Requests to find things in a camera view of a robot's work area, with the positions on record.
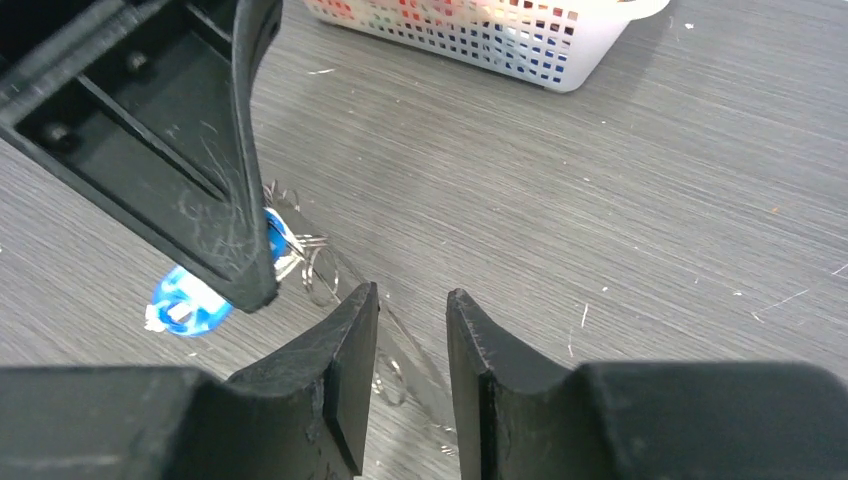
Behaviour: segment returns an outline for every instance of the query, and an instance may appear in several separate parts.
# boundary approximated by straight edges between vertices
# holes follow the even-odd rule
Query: small debris
[[[580,320],[580,328],[586,326],[586,314],[589,313],[589,304],[586,304],[586,307],[583,309],[583,319]]]
[[[568,329],[568,354],[571,355],[572,358],[574,357],[574,350],[571,349],[571,334],[573,332],[574,332],[573,328]]]

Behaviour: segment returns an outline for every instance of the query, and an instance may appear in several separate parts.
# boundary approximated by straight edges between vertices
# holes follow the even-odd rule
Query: screw
[[[41,135],[47,146],[53,150],[67,152],[73,148],[73,132],[63,123],[48,123]]]
[[[139,73],[147,66],[147,55],[141,52],[132,52],[127,56],[127,70],[130,73]]]

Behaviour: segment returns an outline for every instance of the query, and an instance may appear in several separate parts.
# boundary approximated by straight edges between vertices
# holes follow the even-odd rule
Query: white plastic basket
[[[304,0],[317,18],[556,92],[586,81],[632,20],[669,0]]]

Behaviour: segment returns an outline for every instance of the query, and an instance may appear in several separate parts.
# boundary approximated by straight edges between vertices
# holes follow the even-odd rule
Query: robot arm
[[[350,480],[363,467],[377,288],[226,382],[194,368],[0,370],[4,480]],[[463,480],[848,475],[848,392],[797,364],[569,371],[448,298]]]
[[[0,0],[0,138],[235,308],[276,296],[250,122],[282,0]]]

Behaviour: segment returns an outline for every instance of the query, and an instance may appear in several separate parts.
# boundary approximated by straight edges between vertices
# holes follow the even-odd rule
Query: blue keychain
[[[268,236],[271,258],[277,272],[277,281],[288,275],[302,258],[299,245],[286,228],[277,212],[265,209],[268,219]],[[221,325],[233,311],[223,297],[205,283],[177,265],[153,291],[151,304],[145,311],[145,329],[154,332],[168,331],[183,337],[199,337]]]

